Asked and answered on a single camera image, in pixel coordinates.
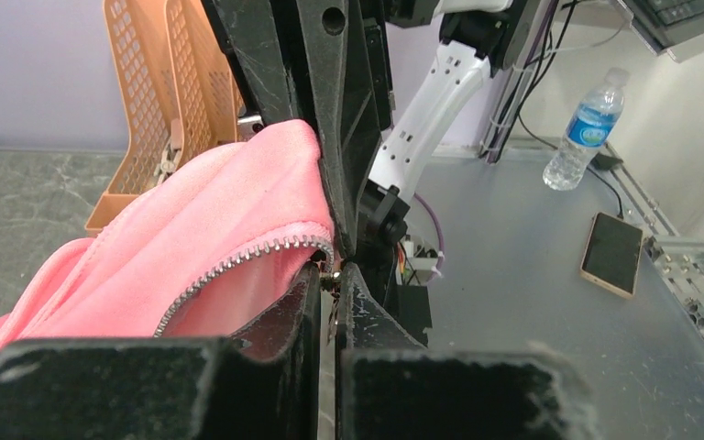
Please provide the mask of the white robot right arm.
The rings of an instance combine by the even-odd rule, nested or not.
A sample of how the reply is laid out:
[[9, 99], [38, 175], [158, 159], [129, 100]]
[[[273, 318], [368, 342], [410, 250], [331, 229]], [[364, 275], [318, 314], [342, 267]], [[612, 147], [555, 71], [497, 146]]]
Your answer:
[[[362, 240], [393, 245], [405, 234], [417, 182], [447, 130], [547, 19], [542, 1], [206, 1], [203, 10], [246, 115], [314, 130], [345, 257]], [[394, 119], [385, 27], [435, 18], [430, 68]]]

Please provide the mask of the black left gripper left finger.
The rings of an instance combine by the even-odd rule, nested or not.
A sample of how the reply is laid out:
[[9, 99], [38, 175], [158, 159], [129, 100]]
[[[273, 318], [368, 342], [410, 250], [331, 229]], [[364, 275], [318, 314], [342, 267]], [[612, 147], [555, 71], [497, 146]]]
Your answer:
[[320, 274], [229, 337], [33, 339], [0, 350], [0, 439], [313, 439]]

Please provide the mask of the pink zip-up jacket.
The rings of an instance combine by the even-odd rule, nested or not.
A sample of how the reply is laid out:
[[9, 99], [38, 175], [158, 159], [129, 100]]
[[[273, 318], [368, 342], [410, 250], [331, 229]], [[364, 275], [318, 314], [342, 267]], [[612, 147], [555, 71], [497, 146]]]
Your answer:
[[21, 339], [234, 333], [316, 251], [333, 249], [319, 159], [300, 119], [205, 151], [97, 236], [51, 254], [0, 317], [0, 349]]

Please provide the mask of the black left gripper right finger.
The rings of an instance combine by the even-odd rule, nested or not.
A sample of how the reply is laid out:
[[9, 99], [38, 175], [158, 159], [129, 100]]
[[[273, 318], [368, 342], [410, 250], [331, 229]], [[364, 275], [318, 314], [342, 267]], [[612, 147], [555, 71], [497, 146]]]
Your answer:
[[356, 264], [335, 319], [339, 439], [598, 439], [587, 382], [547, 346], [431, 350], [371, 295]]

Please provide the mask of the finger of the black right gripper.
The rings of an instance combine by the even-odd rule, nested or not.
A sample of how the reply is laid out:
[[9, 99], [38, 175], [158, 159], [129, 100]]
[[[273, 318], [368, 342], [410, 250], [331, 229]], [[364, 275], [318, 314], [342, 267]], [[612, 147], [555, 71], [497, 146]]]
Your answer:
[[270, 1], [204, 1], [203, 10], [225, 55], [246, 116], [271, 125], [297, 118], [295, 84], [285, 66]]
[[356, 253], [360, 200], [380, 143], [359, 1], [299, 1], [325, 195], [344, 257]]

